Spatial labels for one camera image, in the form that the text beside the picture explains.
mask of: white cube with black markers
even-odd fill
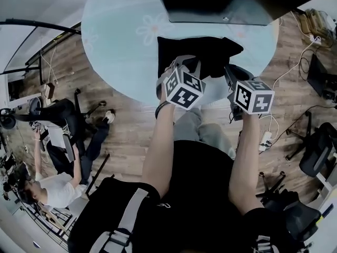
[[[164,80],[166,100],[185,110],[190,110],[203,96],[206,84],[182,69],[174,68]]]
[[[261,80],[237,81],[234,102],[248,114],[270,112],[275,91]]]

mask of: folded black garment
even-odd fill
[[[201,61],[200,79],[221,77],[230,57],[243,51],[243,47],[228,38],[195,37],[169,40],[158,37],[158,78],[180,55],[195,55]]]

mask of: flower pattern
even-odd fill
[[[157,36],[164,36],[165,33],[174,28],[174,24],[170,23],[165,13],[160,13],[156,18],[149,15],[143,17],[144,26],[136,29],[137,35],[143,35],[143,43],[150,46]]]
[[[94,34],[94,30],[90,28],[87,31],[82,30],[82,42],[85,47],[85,51],[92,53],[93,52],[93,44],[98,40],[98,35]]]

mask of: black t-shirt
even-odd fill
[[[149,184],[106,178],[91,195],[68,239],[70,253],[89,252],[105,231],[114,231],[137,188],[148,192],[131,235],[133,253],[252,252],[258,236],[280,253],[296,252],[281,214],[264,208],[241,216],[228,200],[233,160],[217,148],[174,142],[172,178],[160,199]]]

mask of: round table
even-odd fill
[[[158,104],[157,36],[227,37],[244,48],[230,63],[259,76],[274,55],[278,34],[277,20],[268,26],[171,23],[160,0],[88,0],[82,17],[82,42],[93,69],[117,91],[153,106]],[[204,81],[200,104],[228,96],[224,77]]]

